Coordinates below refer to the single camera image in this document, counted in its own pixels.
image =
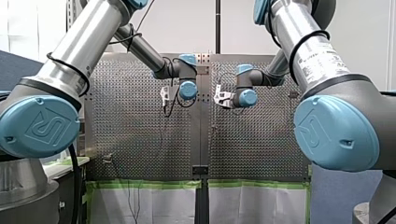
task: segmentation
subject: perforated metal panel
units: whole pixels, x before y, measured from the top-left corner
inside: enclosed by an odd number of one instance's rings
[[[163,115],[161,87],[169,80],[130,54],[107,54],[92,75],[86,99],[89,179],[191,178],[190,111]]]
[[[234,91],[236,66],[252,63],[264,69],[269,56],[212,55],[211,95],[221,81],[223,91]],[[259,102],[244,111],[210,107],[210,178],[306,181],[308,160],[293,133],[293,113],[300,97],[290,76],[282,87],[255,88]]]

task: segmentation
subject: ur logo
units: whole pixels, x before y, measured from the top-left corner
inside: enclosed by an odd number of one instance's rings
[[[71,120],[65,116],[49,108],[42,108],[26,130],[25,136],[56,147],[70,123]]]
[[[304,139],[312,154],[329,144],[330,138],[320,123],[318,117],[311,113],[297,127],[298,134]]]

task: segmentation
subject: white wall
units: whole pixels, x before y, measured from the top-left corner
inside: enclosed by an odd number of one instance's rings
[[[0,50],[45,61],[65,34],[66,0],[0,0]]]
[[[329,26],[332,44],[349,70],[368,76],[384,91],[390,88],[390,28],[393,0],[339,0]]]
[[[396,88],[396,77],[392,78],[396,68],[394,1],[339,0],[329,27],[332,43],[349,69],[370,77],[381,91]],[[254,0],[222,1],[221,53],[277,52],[265,28],[253,23],[253,6]],[[135,26],[147,9],[134,14]],[[0,0],[2,50],[43,62],[64,31],[65,0]],[[140,32],[159,52],[214,52],[215,1],[156,0]],[[125,48],[113,46],[112,51]]]
[[[135,28],[147,9],[145,7],[133,15],[131,23]],[[215,1],[156,0],[139,33],[162,53],[213,52]],[[125,48],[116,46],[114,51],[124,52]]]

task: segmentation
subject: green tape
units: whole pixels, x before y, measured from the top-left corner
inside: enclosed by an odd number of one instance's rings
[[[85,161],[89,159],[89,157],[77,157],[77,161],[78,163],[80,163],[81,161]],[[62,162],[58,162],[58,161],[49,161],[46,162],[44,165],[52,165],[52,164],[57,164],[57,165],[72,165],[72,161],[70,159],[64,160]]]
[[[104,180],[86,183],[87,223],[91,224],[92,195],[97,189],[199,189],[201,181]]]
[[[88,182],[87,188],[92,189],[198,189],[201,181],[146,181],[146,180],[111,180]]]
[[[240,187],[258,187],[268,189],[307,189],[306,183],[299,182],[277,182],[277,181],[260,181],[260,180],[209,180],[210,188],[240,188]]]
[[[88,159],[88,157],[78,157],[77,161],[78,161],[78,163],[80,163],[81,161],[85,161],[87,159]],[[64,160],[62,162],[59,162],[59,164],[60,165],[71,165],[72,161],[70,159],[67,159],[67,160]]]

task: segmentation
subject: robotic arm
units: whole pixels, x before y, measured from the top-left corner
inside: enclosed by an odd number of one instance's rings
[[[16,158],[45,158],[65,150],[79,131],[79,97],[113,35],[131,37],[127,25],[148,0],[91,0],[49,60],[34,77],[24,77],[0,104],[0,148]],[[179,77],[179,95],[195,97],[195,57],[167,62],[140,35],[123,41],[158,79]]]
[[[228,108],[253,106],[257,96],[251,87],[280,80],[275,77],[289,68],[304,93],[294,132],[309,160],[330,170],[394,170],[395,98],[382,95],[370,78],[351,73],[334,50],[322,30],[334,10],[335,0],[256,0],[254,21],[265,25],[274,40],[277,36],[282,50],[266,76],[239,65],[236,93],[221,92],[218,85],[215,102]]]
[[[133,36],[131,41],[122,41]],[[161,95],[163,106],[172,97],[178,95],[183,100],[191,100],[196,97],[196,59],[193,54],[181,54],[178,59],[167,59],[162,57],[137,31],[130,25],[120,27],[115,37],[121,44],[131,51],[141,62],[152,70],[157,79],[179,78],[179,85],[172,88],[163,87]]]

